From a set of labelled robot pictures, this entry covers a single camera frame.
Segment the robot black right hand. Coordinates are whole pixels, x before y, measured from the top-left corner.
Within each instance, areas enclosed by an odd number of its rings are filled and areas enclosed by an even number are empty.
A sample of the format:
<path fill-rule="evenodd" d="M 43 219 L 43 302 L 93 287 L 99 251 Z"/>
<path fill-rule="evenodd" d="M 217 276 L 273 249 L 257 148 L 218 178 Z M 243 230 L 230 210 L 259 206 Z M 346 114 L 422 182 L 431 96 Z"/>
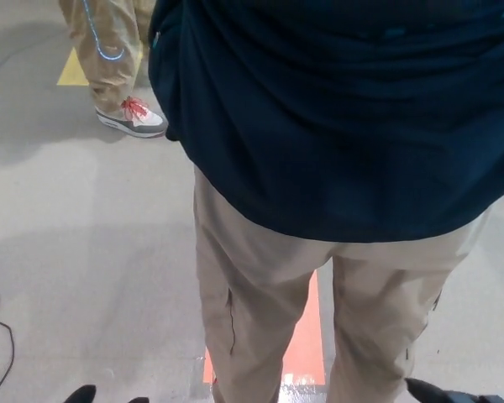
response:
<path fill-rule="evenodd" d="M 504 403 L 499 395 L 473 395 L 457 390 L 444 390 L 426 381 L 406 378 L 407 390 L 421 403 Z"/>

